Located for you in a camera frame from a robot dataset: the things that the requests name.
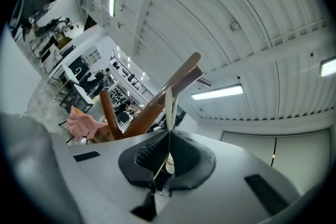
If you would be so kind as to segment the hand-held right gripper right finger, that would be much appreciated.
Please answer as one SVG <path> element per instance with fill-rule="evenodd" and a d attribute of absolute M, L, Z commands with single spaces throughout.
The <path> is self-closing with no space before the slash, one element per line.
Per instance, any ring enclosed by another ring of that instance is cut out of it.
<path fill-rule="evenodd" d="M 259 175 L 288 204 L 300 198 L 283 174 L 236 145 L 187 132 L 177 132 L 206 146 L 216 167 L 198 188 L 174 191 L 156 218 L 157 223 L 260 223 L 271 217 L 245 181 Z"/>

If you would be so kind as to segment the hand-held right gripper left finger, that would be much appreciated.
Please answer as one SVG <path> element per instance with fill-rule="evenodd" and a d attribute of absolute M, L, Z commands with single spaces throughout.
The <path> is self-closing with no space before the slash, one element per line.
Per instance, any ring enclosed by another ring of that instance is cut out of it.
<path fill-rule="evenodd" d="M 127 148 L 161 134 L 154 131 L 122 140 L 69 146 L 56 133 L 50 135 L 61 174 L 75 199 L 84 223 L 146 223 L 132 214 L 147 190 L 131 185 L 119 169 Z"/>

